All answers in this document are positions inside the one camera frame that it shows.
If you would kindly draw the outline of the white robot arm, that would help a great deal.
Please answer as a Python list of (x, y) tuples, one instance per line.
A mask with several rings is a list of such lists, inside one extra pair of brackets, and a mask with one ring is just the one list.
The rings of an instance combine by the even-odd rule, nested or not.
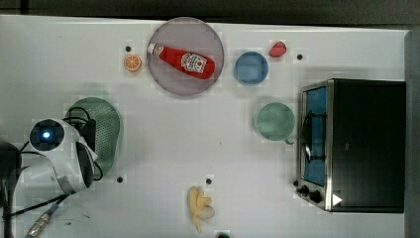
[(22, 148), (1, 143), (1, 238), (100, 238), (94, 217), (70, 199), (94, 182), (96, 154), (79, 131), (47, 118)]

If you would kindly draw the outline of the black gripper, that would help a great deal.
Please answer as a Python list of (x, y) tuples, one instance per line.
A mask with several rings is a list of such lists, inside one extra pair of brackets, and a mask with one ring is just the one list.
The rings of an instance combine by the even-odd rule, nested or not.
[(79, 123), (76, 126), (76, 130), (86, 141), (88, 147), (94, 151), (96, 147), (96, 121), (89, 119), (87, 122)]

